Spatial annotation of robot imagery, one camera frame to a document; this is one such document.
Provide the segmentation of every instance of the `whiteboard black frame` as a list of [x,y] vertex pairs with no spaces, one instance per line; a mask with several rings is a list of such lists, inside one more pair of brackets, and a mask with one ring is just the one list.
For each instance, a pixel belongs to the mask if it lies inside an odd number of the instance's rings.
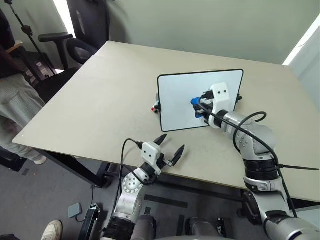
[[[159,75],[158,78],[157,78],[157,88],[158,88],[158,101],[159,101],[159,106],[160,106],[159,114],[160,114],[160,127],[161,127],[161,131],[164,132],[164,133],[167,133],[167,132],[174,132],[174,131],[187,130],[187,129],[204,128],[204,127],[208,127],[209,125],[207,125],[207,126],[195,126],[195,127],[180,128],[180,129],[175,129],[175,130],[167,130],[167,131],[164,131],[163,128],[162,128],[162,115],[161,115],[162,107],[161,107],[161,97],[160,97],[160,89],[159,89],[159,78],[160,78],[160,77],[163,77],[163,76],[176,76],[176,75],[203,74],[203,73],[216,73],[216,72],[230,72],[230,71],[242,71],[242,76],[241,76],[240,85],[239,85],[239,89],[238,89],[238,92],[237,92],[237,98],[236,98],[236,99],[238,100],[238,96],[239,96],[239,92],[240,92],[242,80],[243,80],[244,74],[245,74],[245,71],[244,71],[243,69],[241,69],[241,68],[227,69],[227,70],[197,71],[197,72],[185,72],[185,73],[171,73],[171,74],[161,74],[161,75]],[[237,105],[237,101],[234,103],[234,108],[233,108],[233,110],[235,110],[236,105]]]

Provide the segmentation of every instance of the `black stand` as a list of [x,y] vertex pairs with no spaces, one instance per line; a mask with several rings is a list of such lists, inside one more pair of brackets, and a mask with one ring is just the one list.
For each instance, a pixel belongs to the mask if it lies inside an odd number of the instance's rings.
[[47,61],[47,59],[45,58],[44,54],[40,51],[39,47],[37,46],[37,44],[33,40],[33,38],[32,38],[33,32],[32,32],[31,27],[28,26],[28,25],[24,25],[23,22],[21,21],[20,17],[16,14],[16,11],[12,7],[12,0],[5,0],[4,2],[9,4],[13,14],[15,15],[16,19],[18,19],[19,23],[21,24],[21,30],[29,37],[29,39],[32,42],[33,46],[35,47],[37,52],[40,54],[40,56],[43,59],[43,61],[48,65],[48,67],[50,68],[50,71],[53,73],[53,75],[56,75],[55,71],[52,69],[52,66]]

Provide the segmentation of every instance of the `chair armrest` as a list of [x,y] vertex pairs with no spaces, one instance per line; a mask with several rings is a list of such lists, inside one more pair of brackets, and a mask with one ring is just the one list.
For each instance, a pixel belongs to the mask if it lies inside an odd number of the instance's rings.
[[72,38],[73,35],[67,32],[41,34],[38,39],[40,43],[55,42]]

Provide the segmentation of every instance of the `gray pants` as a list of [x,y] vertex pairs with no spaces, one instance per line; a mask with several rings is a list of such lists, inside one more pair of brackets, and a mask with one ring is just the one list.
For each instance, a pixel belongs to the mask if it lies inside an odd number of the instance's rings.
[[151,215],[141,215],[135,224],[131,240],[153,240],[156,233],[156,222]]
[[0,78],[0,146],[22,158],[39,160],[42,155],[12,140],[45,105],[21,74]]

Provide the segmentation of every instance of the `whiteboard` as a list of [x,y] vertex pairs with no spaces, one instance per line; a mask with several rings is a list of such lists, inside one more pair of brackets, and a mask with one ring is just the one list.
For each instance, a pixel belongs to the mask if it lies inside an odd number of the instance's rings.
[[191,100],[207,92],[213,84],[226,83],[233,109],[244,71],[242,69],[165,74],[158,77],[160,124],[163,132],[208,126],[196,118]]

